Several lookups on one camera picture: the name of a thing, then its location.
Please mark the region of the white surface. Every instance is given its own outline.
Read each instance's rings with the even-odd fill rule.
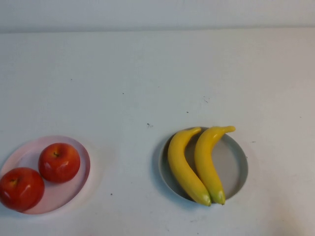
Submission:
[[[59,214],[0,206],[1,235],[315,235],[314,38],[315,29],[0,35],[0,164],[60,134],[86,145],[95,177],[89,197]],[[153,175],[160,142],[196,125],[235,125],[248,156],[248,182],[223,207],[177,198]]]
[[[315,26],[315,0],[2,0],[0,32]]]

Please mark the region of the red apple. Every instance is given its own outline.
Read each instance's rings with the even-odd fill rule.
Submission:
[[[0,180],[0,202],[7,208],[23,212],[39,203],[44,188],[44,181],[37,171],[15,168]]]
[[[80,155],[70,144],[55,143],[40,154],[38,169],[47,181],[64,183],[71,180],[80,168]]]

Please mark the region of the gray plate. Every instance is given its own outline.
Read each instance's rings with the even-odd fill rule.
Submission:
[[[186,160],[195,173],[197,172],[193,160],[194,148],[199,136],[206,129],[207,128],[203,127],[200,134],[195,135],[191,139],[185,150]],[[169,138],[160,153],[158,160],[159,173],[163,181],[173,192],[192,201],[176,181],[169,167],[167,150],[172,137]],[[237,142],[225,134],[216,144],[212,152],[212,159],[222,181],[225,197],[229,199],[240,191],[246,181],[248,174],[247,158]]]

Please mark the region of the white wall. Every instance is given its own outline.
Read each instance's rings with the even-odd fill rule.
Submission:
[[[0,32],[315,26],[315,0],[0,0]]]

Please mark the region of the white table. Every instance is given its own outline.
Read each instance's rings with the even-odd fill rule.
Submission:
[[[313,236],[314,101],[315,29],[0,34],[0,164],[53,134],[92,161],[60,210],[0,206],[0,234]],[[197,125],[235,125],[248,156],[225,206],[182,200],[155,175],[161,142]]]

